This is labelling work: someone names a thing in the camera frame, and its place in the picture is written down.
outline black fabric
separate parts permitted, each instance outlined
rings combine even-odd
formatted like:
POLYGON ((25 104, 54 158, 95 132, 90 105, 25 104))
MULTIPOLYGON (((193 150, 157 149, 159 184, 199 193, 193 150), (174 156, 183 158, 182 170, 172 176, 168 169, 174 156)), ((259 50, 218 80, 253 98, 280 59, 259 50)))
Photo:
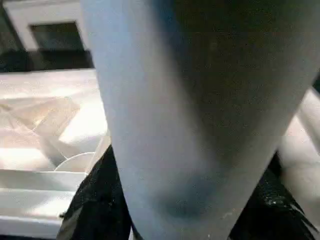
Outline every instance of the black fabric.
MULTIPOLYGON (((275 155, 234 225, 229 240, 318 239, 315 238, 319 236, 317 230, 280 183, 280 174, 281 166, 275 155)), ((131 219, 110 147, 81 183, 65 213, 57 239, 127 240, 130 228, 131 219)))
POLYGON ((110 146, 77 190, 57 240, 127 240, 130 229, 131 219, 110 146))
POLYGON ((277 154, 233 227, 230 240, 315 240, 317 230, 280 183, 277 154))
POLYGON ((320 94, 320 73, 318 73, 318 76, 313 83, 313 87, 320 94))

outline dark window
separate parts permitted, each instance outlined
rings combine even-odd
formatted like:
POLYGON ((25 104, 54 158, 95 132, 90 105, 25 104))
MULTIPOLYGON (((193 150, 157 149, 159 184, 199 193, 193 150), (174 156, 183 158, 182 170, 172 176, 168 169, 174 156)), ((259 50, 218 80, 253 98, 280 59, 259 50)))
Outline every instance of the dark window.
POLYGON ((31 25, 31 31, 42 51, 83 51, 75 22, 31 25))

